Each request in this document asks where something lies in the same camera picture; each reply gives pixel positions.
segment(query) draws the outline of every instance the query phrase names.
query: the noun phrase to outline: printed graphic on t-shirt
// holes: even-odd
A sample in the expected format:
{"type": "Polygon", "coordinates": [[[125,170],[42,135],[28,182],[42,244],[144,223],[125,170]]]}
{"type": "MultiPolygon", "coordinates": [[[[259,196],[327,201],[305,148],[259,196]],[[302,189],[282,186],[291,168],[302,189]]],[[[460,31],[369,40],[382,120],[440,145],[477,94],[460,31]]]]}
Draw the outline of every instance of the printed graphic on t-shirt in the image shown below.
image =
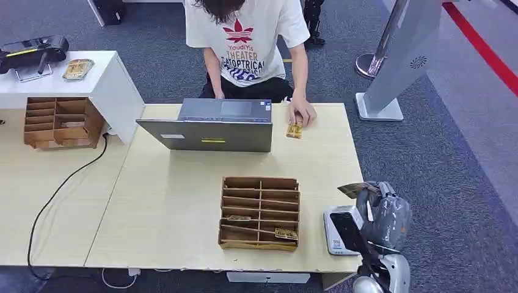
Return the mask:
{"type": "Polygon", "coordinates": [[[243,29],[236,19],[233,29],[223,27],[223,30],[227,33],[227,40],[233,43],[227,44],[227,56],[221,57],[221,66],[237,81],[260,79],[264,61],[257,59],[254,47],[248,43],[253,40],[251,36],[254,28],[243,29]]]}

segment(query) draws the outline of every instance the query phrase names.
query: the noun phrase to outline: wooden desk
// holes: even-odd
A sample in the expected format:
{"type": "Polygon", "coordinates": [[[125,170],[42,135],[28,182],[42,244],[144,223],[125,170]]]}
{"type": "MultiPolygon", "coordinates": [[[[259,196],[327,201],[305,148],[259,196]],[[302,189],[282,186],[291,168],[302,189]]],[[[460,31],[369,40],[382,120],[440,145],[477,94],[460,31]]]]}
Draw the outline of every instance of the wooden desk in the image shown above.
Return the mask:
{"type": "MultiPolygon", "coordinates": [[[[98,148],[42,151],[23,144],[24,110],[0,110],[0,265],[26,265],[32,223],[63,180],[98,148]]],[[[104,156],[62,188],[36,227],[35,266],[83,266],[129,146],[108,138],[104,156]]]]}
{"type": "MultiPolygon", "coordinates": [[[[174,119],[180,106],[147,105],[143,117],[174,119]]],[[[268,154],[170,151],[138,128],[86,266],[320,272],[330,273],[333,282],[355,272],[359,257],[328,254],[323,212],[353,204],[337,187],[363,178],[343,104],[315,107],[318,119],[297,140],[285,137],[286,105],[274,105],[268,154]],[[223,176],[299,181],[300,245],[295,252],[220,248],[223,176]]]]}

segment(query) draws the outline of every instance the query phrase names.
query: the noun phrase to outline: laptop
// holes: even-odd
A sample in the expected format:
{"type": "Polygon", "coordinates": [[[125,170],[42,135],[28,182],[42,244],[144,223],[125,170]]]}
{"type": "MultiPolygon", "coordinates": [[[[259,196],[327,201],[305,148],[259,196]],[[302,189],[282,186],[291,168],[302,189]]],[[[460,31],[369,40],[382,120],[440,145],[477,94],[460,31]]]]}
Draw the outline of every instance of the laptop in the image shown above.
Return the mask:
{"type": "Polygon", "coordinates": [[[136,121],[170,150],[268,153],[272,145],[266,99],[186,98],[177,120],[136,121]]]}

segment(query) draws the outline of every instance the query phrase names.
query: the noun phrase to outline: laptop lid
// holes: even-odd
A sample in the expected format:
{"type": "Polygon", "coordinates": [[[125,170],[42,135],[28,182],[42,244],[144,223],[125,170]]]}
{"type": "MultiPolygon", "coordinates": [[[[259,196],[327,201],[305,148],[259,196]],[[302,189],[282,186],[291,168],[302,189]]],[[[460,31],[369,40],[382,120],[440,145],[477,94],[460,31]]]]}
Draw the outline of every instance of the laptop lid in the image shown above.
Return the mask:
{"type": "Polygon", "coordinates": [[[270,152],[272,123],[137,119],[170,150],[270,152]]]}

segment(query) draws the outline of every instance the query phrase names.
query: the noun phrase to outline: red stripe on floor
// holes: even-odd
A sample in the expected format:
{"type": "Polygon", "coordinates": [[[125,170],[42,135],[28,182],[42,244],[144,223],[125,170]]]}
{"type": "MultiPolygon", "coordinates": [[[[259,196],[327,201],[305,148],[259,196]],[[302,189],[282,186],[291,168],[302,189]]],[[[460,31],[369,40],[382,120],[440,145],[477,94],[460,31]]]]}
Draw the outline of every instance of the red stripe on floor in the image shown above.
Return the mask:
{"type": "Polygon", "coordinates": [[[457,27],[466,36],[468,41],[475,47],[478,54],[493,69],[497,76],[507,85],[507,87],[518,96],[518,77],[503,63],[498,55],[484,41],[476,30],[464,18],[461,12],[451,2],[442,4],[442,7],[448,12],[451,19],[457,24],[457,27]]]}

